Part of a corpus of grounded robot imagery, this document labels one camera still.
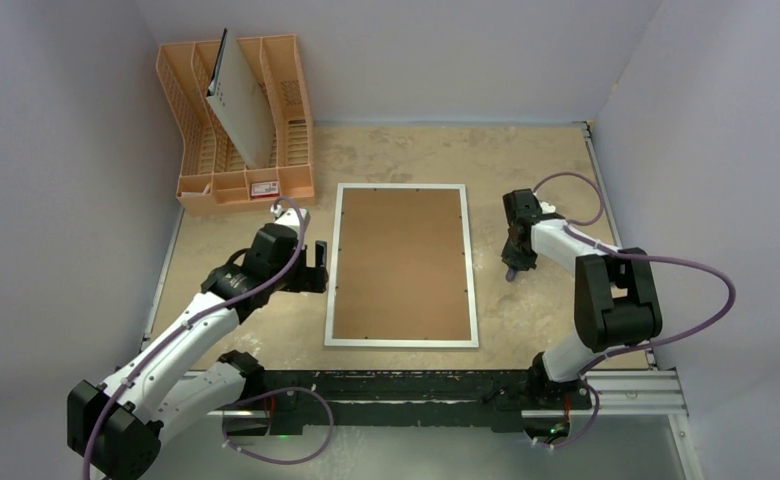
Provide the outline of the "white picture frame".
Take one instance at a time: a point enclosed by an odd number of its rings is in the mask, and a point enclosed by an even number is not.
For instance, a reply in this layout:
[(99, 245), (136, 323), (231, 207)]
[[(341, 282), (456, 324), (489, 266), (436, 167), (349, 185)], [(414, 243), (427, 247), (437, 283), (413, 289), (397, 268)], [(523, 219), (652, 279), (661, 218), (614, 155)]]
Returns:
[(464, 185), (341, 183), (332, 243), (325, 346), (478, 347)]

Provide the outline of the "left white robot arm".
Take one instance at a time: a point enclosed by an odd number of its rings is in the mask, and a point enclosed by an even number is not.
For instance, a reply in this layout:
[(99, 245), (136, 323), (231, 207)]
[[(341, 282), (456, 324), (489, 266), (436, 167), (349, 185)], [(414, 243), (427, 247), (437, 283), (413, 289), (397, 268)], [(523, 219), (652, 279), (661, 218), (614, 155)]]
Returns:
[(214, 268), (179, 317), (126, 365), (98, 383), (83, 380), (67, 397), (67, 445), (83, 460), (82, 476), (138, 479), (162, 447), (221, 407), (270, 406), (298, 389), (271, 389), (252, 355), (230, 351), (191, 380), (185, 374), (220, 339), (278, 292), (323, 293), (326, 243), (308, 265), (308, 214), (289, 209), (260, 228), (252, 244)]

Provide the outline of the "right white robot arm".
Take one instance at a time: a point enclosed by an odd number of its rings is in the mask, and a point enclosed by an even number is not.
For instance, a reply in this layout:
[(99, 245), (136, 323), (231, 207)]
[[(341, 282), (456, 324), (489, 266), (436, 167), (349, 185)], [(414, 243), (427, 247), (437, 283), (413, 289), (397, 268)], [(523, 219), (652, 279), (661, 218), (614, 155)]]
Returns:
[(663, 321), (651, 266), (639, 248), (619, 251), (572, 230), (555, 208), (530, 189), (502, 196), (508, 238), (501, 253), (511, 282), (543, 255), (574, 278), (574, 328), (558, 345), (535, 356), (527, 392), (542, 407), (576, 389), (582, 369), (616, 347), (657, 337)]

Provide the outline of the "small red white box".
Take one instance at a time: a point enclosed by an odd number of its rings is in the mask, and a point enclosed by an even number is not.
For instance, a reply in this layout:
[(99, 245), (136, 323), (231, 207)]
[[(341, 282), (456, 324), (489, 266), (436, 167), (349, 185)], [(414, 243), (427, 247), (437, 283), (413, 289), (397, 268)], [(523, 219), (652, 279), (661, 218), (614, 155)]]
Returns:
[(249, 193), (252, 199), (277, 197), (280, 195), (279, 183), (276, 181), (252, 183)]

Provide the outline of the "orange plastic file organizer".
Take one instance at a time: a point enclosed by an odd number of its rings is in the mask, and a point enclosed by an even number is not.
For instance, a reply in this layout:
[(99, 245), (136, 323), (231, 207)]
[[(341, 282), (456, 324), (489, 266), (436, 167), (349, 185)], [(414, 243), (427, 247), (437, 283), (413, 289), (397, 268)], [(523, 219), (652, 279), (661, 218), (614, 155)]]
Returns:
[(294, 34), (163, 44), (156, 70), (183, 140), (176, 197), (209, 216), (316, 195), (313, 115)]

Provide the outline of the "white board in organizer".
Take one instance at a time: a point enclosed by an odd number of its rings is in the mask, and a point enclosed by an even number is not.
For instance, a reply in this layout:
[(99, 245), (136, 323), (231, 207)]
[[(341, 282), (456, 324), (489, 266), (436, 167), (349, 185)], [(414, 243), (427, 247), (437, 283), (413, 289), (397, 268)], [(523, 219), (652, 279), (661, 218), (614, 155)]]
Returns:
[(206, 100), (246, 166), (268, 168), (275, 137), (271, 108), (227, 28), (222, 33)]

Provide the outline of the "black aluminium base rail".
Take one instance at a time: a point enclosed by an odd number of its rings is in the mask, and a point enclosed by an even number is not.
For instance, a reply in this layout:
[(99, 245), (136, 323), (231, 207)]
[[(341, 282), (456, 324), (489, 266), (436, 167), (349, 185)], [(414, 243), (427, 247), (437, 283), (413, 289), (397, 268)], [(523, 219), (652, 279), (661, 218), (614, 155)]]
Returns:
[(552, 396), (528, 391), (525, 370), (267, 370), (269, 388), (294, 386), (270, 406), (221, 407), (220, 419), (257, 419), (274, 435), (306, 426), (481, 427), (561, 440), (592, 415), (683, 414), (676, 375), (595, 371), (585, 385)]

